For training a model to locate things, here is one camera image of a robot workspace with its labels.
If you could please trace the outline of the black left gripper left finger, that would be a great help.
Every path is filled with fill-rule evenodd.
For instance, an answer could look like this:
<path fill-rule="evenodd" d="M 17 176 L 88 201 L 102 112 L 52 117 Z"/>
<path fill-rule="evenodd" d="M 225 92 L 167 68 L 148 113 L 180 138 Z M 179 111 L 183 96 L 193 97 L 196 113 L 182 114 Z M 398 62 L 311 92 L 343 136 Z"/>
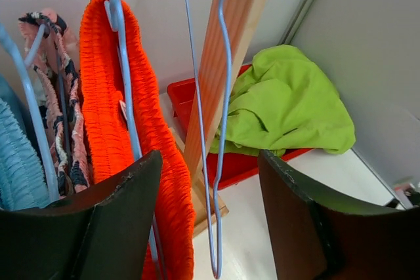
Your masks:
<path fill-rule="evenodd" d="M 44 209 L 1 212 L 2 279 L 140 279 L 162 170 L 151 151 Z"/>

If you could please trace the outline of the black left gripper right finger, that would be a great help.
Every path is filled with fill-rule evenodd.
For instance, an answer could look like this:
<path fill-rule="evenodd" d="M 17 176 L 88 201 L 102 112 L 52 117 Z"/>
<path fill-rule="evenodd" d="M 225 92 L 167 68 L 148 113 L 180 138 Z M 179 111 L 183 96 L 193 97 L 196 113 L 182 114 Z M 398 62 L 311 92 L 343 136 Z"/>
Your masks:
<path fill-rule="evenodd" d="M 419 209 L 343 194 L 262 150 L 259 180 L 278 279 L 418 279 Z"/>

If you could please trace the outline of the orange shorts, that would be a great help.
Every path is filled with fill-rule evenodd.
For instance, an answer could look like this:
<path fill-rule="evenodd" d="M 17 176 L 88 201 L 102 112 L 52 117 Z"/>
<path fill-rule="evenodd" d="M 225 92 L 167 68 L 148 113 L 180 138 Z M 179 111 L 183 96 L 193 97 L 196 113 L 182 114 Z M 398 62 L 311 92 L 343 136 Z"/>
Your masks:
<path fill-rule="evenodd" d="M 117 35 L 110 27 L 105 1 L 90 0 L 79 31 L 82 113 L 96 183 L 135 160 L 120 106 L 124 87 Z M 158 150 L 163 157 L 155 214 L 165 268 L 170 279 L 191 279 L 195 211 L 190 172 L 165 122 L 159 104 L 158 80 L 142 48 L 138 21 L 127 4 L 123 4 L 123 14 L 141 150 L 143 153 Z"/>

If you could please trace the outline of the light blue shorts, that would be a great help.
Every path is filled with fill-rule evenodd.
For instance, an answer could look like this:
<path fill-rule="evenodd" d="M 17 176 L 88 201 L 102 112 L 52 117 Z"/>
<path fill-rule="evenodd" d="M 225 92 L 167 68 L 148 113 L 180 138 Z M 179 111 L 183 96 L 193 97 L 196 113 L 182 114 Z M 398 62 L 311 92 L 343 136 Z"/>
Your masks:
<path fill-rule="evenodd" d="M 29 109 L 1 78 L 1 208 L 16 211 L 50 203 Z"/>

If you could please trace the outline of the lime green shorts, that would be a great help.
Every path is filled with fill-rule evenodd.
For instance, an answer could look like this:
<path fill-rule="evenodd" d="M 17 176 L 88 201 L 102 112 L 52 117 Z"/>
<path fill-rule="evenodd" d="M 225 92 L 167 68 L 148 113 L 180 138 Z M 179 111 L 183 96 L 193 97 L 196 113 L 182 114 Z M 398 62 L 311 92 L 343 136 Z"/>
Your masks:
<path fill-rule="evenodd" d="M 297 47 L 280 45 L 254 55 L 235 81 L 228 105 L 224 150 L 258 155 L 318 148 L 342 154 L 355 128 L 337 89 Z"/>

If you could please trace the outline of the pink patterned shorts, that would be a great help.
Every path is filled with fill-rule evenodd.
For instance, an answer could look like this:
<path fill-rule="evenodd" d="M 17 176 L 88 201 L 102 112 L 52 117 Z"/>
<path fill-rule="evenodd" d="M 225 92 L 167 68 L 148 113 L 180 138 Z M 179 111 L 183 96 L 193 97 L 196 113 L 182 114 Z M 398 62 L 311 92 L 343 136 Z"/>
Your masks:
<path fill-rule="evenodd" d="M 18 19 L 29 69 L 43 120 L 61 198 L 91 185 L 81 111 L 79 40 L 52 9 L 29 12 Z"/>

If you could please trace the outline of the blue hanger of pink shorts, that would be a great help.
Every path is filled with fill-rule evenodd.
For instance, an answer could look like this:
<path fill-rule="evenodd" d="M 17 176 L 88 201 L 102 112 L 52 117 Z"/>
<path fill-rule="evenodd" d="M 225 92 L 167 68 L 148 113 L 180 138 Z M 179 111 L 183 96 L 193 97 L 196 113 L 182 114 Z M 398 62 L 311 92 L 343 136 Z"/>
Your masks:
<path fill-rule="evenodd" d="M 64 84 L 64 57 L 60 55 L 58 36 L 46 23 L 21 24 L 25 39 L 25 63 L 37 74 L 35 97 L 41 112 L 54 162 L 65 168 L 71 160 L 70 128 Z"/>

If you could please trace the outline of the blue hanger of orange shorts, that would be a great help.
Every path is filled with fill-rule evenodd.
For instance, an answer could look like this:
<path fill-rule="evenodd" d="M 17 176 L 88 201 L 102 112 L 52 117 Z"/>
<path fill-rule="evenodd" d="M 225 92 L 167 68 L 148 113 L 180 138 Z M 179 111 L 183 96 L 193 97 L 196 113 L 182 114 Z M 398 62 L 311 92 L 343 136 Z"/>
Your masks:
<path fill-rule="evenodd" d="M 106 14 L 113 32 L 118 36 L 118 54 L 120 59 L 120 68 L 122 72 L 124 95 L 125 95 L 125 113 L 127 116 L 127 126 L 131 142 L 131 149 L 135 160 L 142 157 L 142 150 L 138 139 L 137 126 L 133 113 L 133 95 L 131 84 L 131 71 L 129 66 L 129 56 L 127 50 L 127 37 L 125 31 L 125 17 L 121 0 L 107 0 L 104 2 Z M 152 227 L 149 236 L 149 246 L 152 262 L 157 273 L 158 279 L 166 279 L 165 262 L 163 251 L 159 240 L 159 233 L 156 218 L 152 218 Z"/>

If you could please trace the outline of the red plastic bin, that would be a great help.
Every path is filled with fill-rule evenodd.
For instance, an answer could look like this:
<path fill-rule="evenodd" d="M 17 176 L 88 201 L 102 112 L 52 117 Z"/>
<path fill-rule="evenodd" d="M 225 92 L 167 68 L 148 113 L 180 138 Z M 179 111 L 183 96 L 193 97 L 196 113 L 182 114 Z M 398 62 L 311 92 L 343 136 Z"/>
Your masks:
<path fill-rule="evenodd" d="M 173 106 L 173 116 L 180 123 L 183 135 L 186 135 L 193 99 L 196 91 L 193 78 L 171 83 L 167 87 L 167 93 Z M 217 171 L 216 153 L 207 155 L 207 172 L 209 184 L 212 185 Z M 239 153 L 224 154 L 222 176 L 219 189 L 224 189 L 258 173 L 257 157 Z"/>

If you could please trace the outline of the wooden clothes rack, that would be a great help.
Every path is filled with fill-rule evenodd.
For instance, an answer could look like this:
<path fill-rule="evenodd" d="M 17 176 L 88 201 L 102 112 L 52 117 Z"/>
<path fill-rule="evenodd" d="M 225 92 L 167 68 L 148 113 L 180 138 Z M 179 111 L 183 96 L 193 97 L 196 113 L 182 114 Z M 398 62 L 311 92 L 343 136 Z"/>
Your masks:
<path fill-rule="evenodd" d="M 201 56 L 196 54 L 190 0 L 184 0 L 196 91 L 183 140 L 175 142 L 191 176 L 193 206 L 198 215 L 193 235 L 221 225 L 228 213 L 218 195 L 224 144 L 219 147 L 216 178 L 209 184 L 207 154 L 216 135 L 224 138 L 229 97 L 245 54 L 259 23 L 266 0 L 212 0 Z"/>

